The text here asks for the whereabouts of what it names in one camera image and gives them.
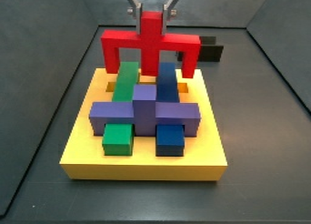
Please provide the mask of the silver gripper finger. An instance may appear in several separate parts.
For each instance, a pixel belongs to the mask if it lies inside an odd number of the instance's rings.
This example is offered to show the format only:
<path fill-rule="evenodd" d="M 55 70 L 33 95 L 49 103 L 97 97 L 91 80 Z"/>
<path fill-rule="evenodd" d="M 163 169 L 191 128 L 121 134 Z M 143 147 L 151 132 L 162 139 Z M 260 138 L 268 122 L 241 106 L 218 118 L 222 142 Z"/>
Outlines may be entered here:
<path fill-rule="evenodd" d="M 169 0 L 166 4 L 163 4 L 163 23 L 162 23 L 162 35 L 167 33 L 167 23 L 173 17 L 177 16 L 177 10 L 174 9 L 179 0 Z"/>
<path fill-rule="evenodd" d="M 142 33 L 142 2 L 139 0 L 129 0 L 129 14 L 137 20 L 137 33 Z"/>

